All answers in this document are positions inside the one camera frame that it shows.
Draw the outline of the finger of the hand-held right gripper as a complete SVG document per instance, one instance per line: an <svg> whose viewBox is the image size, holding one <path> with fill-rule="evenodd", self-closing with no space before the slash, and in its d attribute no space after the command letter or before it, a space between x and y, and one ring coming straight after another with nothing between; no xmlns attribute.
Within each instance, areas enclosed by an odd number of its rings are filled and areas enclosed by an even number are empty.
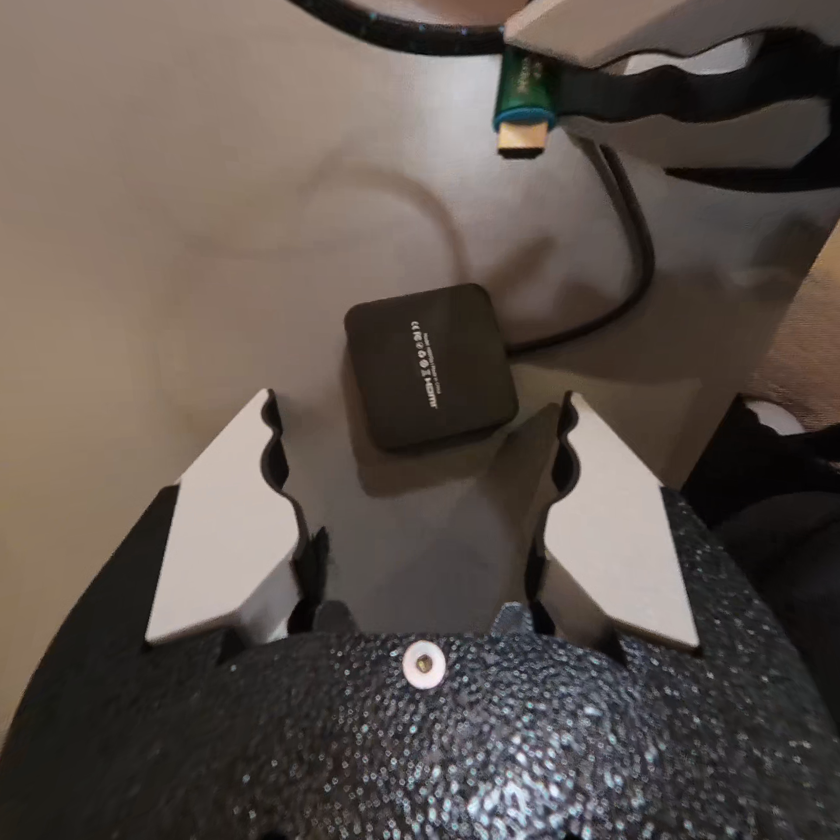
<svg viewBox="0 0 840 840"><path fill-rule="evenodd" d="M839 184L838 111L825 100L778 102L721 122L574 116L565 129L673 177L725 190L803 193Z"/></svg>
<svg viewBox="0 0 840 840"><path fill-rule="evenodd" d="M588 70L658 54L694 58L737 39L791 32L784 45L726 75L690 77L726 92L838 90L838 2L540 1L502 26L506 46Z"/></svg>

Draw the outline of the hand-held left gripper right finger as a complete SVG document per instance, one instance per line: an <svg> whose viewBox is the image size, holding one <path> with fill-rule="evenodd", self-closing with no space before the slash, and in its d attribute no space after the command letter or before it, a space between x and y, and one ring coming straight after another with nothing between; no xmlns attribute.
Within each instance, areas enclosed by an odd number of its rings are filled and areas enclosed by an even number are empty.
<svg viewBox="0 0 840 840"><path fill-rule="evenodd" d="M528 561L528 599L551 634L615 654L620 635L697 654L700 639L665 487L583 396L560 407L550 477Z"/></svg>

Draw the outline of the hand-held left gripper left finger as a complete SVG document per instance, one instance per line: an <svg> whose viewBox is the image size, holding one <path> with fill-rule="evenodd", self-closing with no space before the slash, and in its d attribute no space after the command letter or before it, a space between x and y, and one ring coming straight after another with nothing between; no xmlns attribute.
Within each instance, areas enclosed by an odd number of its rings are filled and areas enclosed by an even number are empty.
<svg viewBox="0 0 840 840"><path fill-rule="evenodd" d="M301 505L285 491L283 431L276 394L261 389L182 474L148 645L218 629L248 646L274 643L316 598L321 563Z"/></svg>

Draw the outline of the black hdmi adapter box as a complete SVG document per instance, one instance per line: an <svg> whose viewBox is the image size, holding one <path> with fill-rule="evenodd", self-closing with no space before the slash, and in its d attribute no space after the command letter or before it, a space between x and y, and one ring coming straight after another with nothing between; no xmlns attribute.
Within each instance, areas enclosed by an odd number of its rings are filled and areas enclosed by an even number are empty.
<svg viewBox="0 0 840 840"><path fill-rule="evenodd" d="M490 295L476 283L353 306L343 320L349 367L375 447L412 452L509 424L519 409L512 361L612 327L646 298L655 278L655 243L634 186L614 149L581 144L612 191L636 272L629 294L591 321L519 343L504 341Z"/></svg>

